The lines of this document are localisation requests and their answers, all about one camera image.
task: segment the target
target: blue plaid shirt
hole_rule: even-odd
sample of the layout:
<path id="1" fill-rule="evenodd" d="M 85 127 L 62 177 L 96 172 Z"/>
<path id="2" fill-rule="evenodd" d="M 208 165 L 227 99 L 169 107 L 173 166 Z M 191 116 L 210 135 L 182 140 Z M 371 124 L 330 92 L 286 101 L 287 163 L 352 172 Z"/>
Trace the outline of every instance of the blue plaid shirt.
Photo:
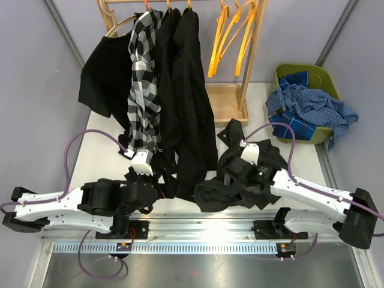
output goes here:
<path id="1" fill-rule="evenodd" d="M 282 78 L 279 78 L 278 84 L 281 90 L 283 91 L 292 84 L 308 87 L 308 71 L 297 72 L 297 73 L 286 75 Z"/>
<path id="2" fill-rule="evenodd" d="M 290 126 L 295 132 L 296 140 L 311 140 L 313 133 L 316 130 L 316 125 L 301 120 L 294 114 L 290 113 L 288 110 L 277 113 L 276 115 L 270 117 L 269 121 L 282 122 Z M 273 125 L 273 128 L 274 131 L 272 135 L 285 139 L 292 139 L 292 135 L 288 128 L 280 125 Z"/>
<path id="3" fill-rule="evenodd" d="M 285 108 L 308 123 L 331 128 L 334 135 L 329 141 L 328 152 L 348 130 L 349 124 L 358 120 L 356 112 L 344 102 L 332 98 L 321 89 L 308 89 L 302 85 L 293 84 L 284 92 L 277 88 L 269 95 L 265 104 L 268 116 Z"/>

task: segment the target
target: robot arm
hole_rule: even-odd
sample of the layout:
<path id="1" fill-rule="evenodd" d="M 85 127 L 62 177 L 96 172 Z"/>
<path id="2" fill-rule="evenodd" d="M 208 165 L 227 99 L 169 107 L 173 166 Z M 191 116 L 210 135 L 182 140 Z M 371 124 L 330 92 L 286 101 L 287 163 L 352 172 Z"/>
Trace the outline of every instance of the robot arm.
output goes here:
<path id="1" fill-rule="evenodd" d="M 300 211 L 280 208 L 273 221 L 256 225 L 255 231 L 259 230 L 263 239 L 266 239 L 266 235 L 270 235 L 270 239 L 287 239 L 293 233 L 314 232 L 338 235 L 344 242 L 361 249 L 370 247 L 377 218 L 361 208 L 341 201 L 348 199 L 358 202 L 377 212 L 369 192 L 360 188 L 354 193 L 336 190 L 295 177 L 298 183 L 333 194 L 337 199 L 321 195 L 294 183 L 287 170 L 258 161 L 257 145 L 245 143 L 243 147 L 240 157 L 229 158 L 223 166 L 231 178 L 244 186 L 252 185 L 259 191 L 265 191 L 265 187 L 268 187 L 274 196 L 290 198 L 316 209 Z"/>
<path id="2" fill-rule="evenodd" d="M 70 190 L 61 200 L 58 197 L 62 192 L 36 194 L 17 187 L 11 200 L 21 205 L 17 205 L 14 212 L 6 213 L 2 223 L 24 233 L 39 232 L 42 228 L 81 229 L 122 238 L 128 234 L 130 214 L 135 210 L 149 213 L 152 204 L 164 196 L 164 189 L 170 188 L 157 183 L 148 164 L 151 156 L 148 150 L 137 152 L 131 161 L 132 181 L 99 179 Z M 50 203 L 28 204 L 55 198 L 57 201 Z"/>

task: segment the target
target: metal floor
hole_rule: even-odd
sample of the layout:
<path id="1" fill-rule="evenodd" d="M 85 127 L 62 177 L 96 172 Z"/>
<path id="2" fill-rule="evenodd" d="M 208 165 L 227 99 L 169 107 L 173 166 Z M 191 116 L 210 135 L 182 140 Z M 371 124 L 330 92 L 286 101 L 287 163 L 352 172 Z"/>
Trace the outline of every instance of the metal floor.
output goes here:
<path id="1" fill-rule="evenodd" d="M 298 255 L 310 247 L 298 243 Z M 85 267 L 103 254 L 83 254 Z M 95 280 L 79 271 L 76 254 L 52 255 L 44 288 L 262 288 L 363 287 L 352 249 L 342 243 L 319 243 L 313 254 L 294 262 L 264 261 L 272 255 L 159 255 L 132 254 L 125 258 L 129 274 L 114 280 Z M 98 262 L 88 270 L 108 276 L 119 268 L 112 260 Z"/>

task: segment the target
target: olive green basket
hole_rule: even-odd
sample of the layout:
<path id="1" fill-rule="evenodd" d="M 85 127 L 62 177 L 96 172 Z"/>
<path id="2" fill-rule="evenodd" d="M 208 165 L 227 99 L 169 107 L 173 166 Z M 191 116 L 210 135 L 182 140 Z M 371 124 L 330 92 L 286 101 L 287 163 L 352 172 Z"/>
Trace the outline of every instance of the olive green basket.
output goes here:
<path id="1" fill-rule="evenodd" d="M 312 89 L 321 89 L 327 92 L 330 96 L 335 99 L 340 100 L 340 96 L 336 90 L 336 87 L 329 75 L 329 73 L 315 65 L 305 65 L 305 64 L 281 64 L 275 69 L 275 83 L 272 83 L 269 90 L 269 94 L 272 93 L 276 88 L 278 88 L 278 79 L 289 74 L 308 71 L 308 88 Z M 324 142 L 328 137 L 331 137 L 333 134 L 332 130 L 328 127 L 317 127 L 311 140 L 297 140 L 299 143 L 309 143 L 309 144 L 319 144 Z M 292 142 L 291 139 L 284 139 L 277 137 L 280 141 L 284 143 Z"/>

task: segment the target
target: orange hanger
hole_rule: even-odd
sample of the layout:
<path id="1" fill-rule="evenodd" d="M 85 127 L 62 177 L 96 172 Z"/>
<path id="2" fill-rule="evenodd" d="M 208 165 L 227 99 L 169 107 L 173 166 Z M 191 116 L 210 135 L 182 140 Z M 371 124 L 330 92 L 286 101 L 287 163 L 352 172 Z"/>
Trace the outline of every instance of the orange hanger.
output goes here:
<path id="1" fill-rule="evenodd" d="M 233 28 L 234 24 L 236 24 L 240 18 L 241 18 L 241 14 L 243 12 L 243 10 L 251 5 L 250 7 L 250 10 L 252 9 L 252 4 L 254 4 L 254 0 L 250 0 L 248 2 L 246 2 L 242 7 L 239 7 L 239 4 L 238 4 L 238 0 L 235 0 L 235 6 L 236 6 L 236 14 L 234 15 L 234 17 L 232 18 L 232 21 L 229 23 L 229 26 L 226 30 L 226 32 L 224 33 L 224 36 L 223 36 L 223 39 L 221 40 L 221 43 L 220 43 L 220 46 L 218 48 L 218 52 L 216 54 L 216 59 L 215 59 L 215 64 L 214 64 L 214 74 L 216 74 L 216 71 L 217 71 L 217 67 L 218 67 L 218 63 L 220 62 L 220 60 L 222 59 L 222 57 L 224 56 L 224 54 L 227 52 L 229 46 L 232 44 L 232 42 L 234 41 L 234 39 L 236 38 L 236 36 L 239 34 L 240 30 L 244 27 L 244 25 L 249 21 L 250 19 L 250 13 L 248 12 L 248 15 L 247 17 L 245 18 L 245 20 L 243 21 L 243 23 L 240 25 L 240 27 L 237 29 L 237 31 L 234 33 L 234 35 L 232 36 L 232 38 L 229 40 L 229 43 L 227 44 L 227 46 L 224 48 L 224 51 L 222 51 L 223 49 L 223 46 L 227 40 L 227 37 L 229 35 L 229 32 L 230 30 Z"/>
<path id="2" fill-rule="evenodd" d="M 235 70 L 236 76 L 240 76 L 242 60 L 244 59 L 245 53 L 248 49 L 248 46 L 251 43 L 252 34 L 249 36 L 248 36 L 248 34 L 251 30 L 251 26 L 252 26 L 254 19 L 255 19 L 255 16 L 256 16 L 256 9 L 257 9 L 257 4 L 256 4 L 256 2 L 253 2 L 252 8 L 250 9 L 250 12 L 248 14 L 249 21 L 248 21 L 247 27 L 245 29 L 244 36 L 242 38 L 242 42 L 241 42 L 241 46 L 240 46 L 240 52 L 239 52 L 238 60 L 236 63 L 236 70 Z"/>
<path id="3" fill-rule="evenodd" d="M 220 38 L 223 33 L 224 27 L 226 25 L 227 18 L 229 16 L 229 7 L 228 5 L 224 6 L 224 0 L 220 1 L 220 6 L 221 6 L 221 13 L 220 13 L 219 19 L 217 19 L 217 29 L 216 29 L 216 35 L 215 35 L 215 41 L 214 41 L 214 48 L 212 50 L 211 61 L 209 63 L 209 68 L 208 68 L 209 78 L 211 78 L 214 75 L 217 47 L 220 42 Z"/>

